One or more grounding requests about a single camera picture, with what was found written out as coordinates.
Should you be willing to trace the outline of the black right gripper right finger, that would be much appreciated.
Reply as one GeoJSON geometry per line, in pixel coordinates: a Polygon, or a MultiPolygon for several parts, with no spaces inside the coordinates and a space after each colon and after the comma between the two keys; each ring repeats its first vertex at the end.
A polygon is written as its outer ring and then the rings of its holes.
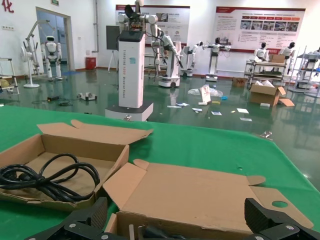
{"type": "Polygon", "coordinates": [[[260,205],[254,198],[244,201],[244,219],[252,234],[245,240],[320,240],[320,233],[304,227],[284,212],[260,205]]]}

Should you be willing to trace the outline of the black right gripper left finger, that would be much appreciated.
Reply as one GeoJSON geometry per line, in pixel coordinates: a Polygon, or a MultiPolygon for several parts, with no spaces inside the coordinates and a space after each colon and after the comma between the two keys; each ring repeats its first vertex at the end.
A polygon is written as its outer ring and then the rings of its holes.
{"type": "Polygon", "coordinates": [[[117,235],[105,232],[108,199],[100,197],[92,206],[73,211],[60,224],[28,236],[28,240],[116,240],[117,235]]]}

